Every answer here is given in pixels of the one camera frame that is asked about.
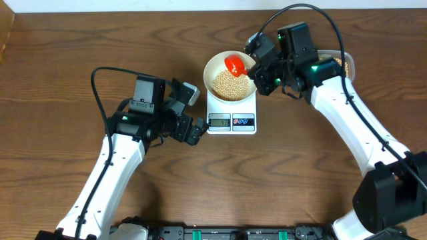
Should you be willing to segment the red plastic measuring scoop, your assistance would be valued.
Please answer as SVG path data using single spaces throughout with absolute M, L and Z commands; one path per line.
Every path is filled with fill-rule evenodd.
M 224 59 L 224 64 L 227 70 L 234 76 L 247 75 L 247 69 L 244 62 L 236 54 L 229 55 Z

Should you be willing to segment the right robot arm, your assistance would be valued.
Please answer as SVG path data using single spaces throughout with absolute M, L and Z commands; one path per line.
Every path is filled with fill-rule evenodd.
M 290 87 L 332 124 L 358 164 L 363 180 L 352 210 L 332 224 L 336 239 L 391 239 L 393 227 L 426 213 L 426 153 L 411 152 L 375 118 L 340 63 L 344 53 L 317 50 L 304 22 L 280 28 L 277 43 L 256 33 L 245 52 L 261 95 Z

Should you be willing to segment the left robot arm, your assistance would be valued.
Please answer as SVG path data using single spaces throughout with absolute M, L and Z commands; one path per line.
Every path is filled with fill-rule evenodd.
M 40 239 L 157 239 L 156 231 L 130 217 L 113 226 L 123 192 L 142 163 L 152 141 L 171 137 L 196 145 L 207 130 L 203 119 L 184 115 L 199 96 L 196 86 L 139 75 L 134 95 L 124 99 L 104 119 L 101 152 L 68 214 L 53 232 L 40 230 Z

